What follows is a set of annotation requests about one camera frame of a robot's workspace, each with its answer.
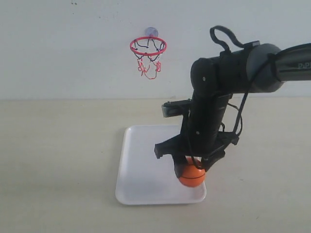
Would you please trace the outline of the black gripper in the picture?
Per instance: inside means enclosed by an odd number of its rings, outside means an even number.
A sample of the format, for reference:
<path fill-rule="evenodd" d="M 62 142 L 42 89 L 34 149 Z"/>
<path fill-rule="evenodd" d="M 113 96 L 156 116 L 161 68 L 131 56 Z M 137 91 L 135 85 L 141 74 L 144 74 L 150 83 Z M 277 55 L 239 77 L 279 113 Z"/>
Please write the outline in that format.
<path fill-rule="evenodd" d="M 156 158 L 171 155 L 177 178 L 183 174 L 187 165 L 186 157 L 201 158 L 202 168 L 207 172 L 217 161 L 225 156 L 225 149 L 236 145 L 240 133 L 223 131 L 223 114 L 184 114 L 180 133 L 163 142 L 155 144 Z"/>

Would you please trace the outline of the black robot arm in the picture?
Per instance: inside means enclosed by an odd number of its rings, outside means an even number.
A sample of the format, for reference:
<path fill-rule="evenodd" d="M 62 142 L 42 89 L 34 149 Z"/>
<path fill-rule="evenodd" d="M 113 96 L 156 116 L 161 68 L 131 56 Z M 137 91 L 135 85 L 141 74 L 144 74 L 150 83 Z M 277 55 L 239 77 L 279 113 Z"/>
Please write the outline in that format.
<path fill-rule="evenodd" d="M 242 132 L 241 114 L 230 132 L 222 122 L 234 94 L 273 93 L 285 82 L 310 78 L 310 44 L 285 50 L 273 44 L 246 46 L 196 60 L 190 69 L 191 99 L 162 105 L 164 117 L 182 116 L 183 120 L 178 135 L 155 145 L 156 157 L 171 155 L 177 177 L 181 177 L 187 157 L 201 158 L 197 167 L 209 170 L 224 157 L 230 144 L 238 143 Z"/>

